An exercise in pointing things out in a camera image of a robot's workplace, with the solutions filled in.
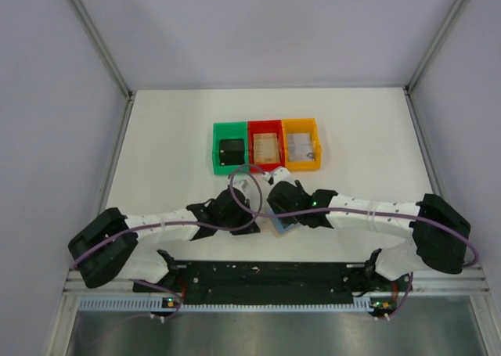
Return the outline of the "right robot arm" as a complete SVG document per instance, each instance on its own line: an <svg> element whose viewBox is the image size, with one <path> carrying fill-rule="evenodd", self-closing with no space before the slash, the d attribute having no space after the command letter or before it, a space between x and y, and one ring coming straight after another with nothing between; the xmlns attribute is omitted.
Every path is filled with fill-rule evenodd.
<svg viewBox="0 0 501 356"><path fill-rule="evenodd" d="M458 275L465 265L470 223L443 198L426 193L410 203L361 200L330 189L305 191L299 181L279 182L267 198L284 226L358 229L401 242L374 250L366 275L395 281L415 271Z"/></svg>

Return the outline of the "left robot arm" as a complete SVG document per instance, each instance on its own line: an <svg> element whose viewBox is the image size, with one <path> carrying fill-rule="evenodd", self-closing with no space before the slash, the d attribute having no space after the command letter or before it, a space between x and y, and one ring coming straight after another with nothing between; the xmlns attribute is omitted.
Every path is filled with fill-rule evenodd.
<svg viewBox="0 0 501 356"><path fill-rule="evenodd" d="M153 215L125 215L116 207L104 210L68 244L74 269L85 286L96 289L115 279L141 280L166 288L178 266L164 246L197 241L225 231L233 236L258 233L248 213L243 189L225 189L217 197L180 210Z"/></svg>

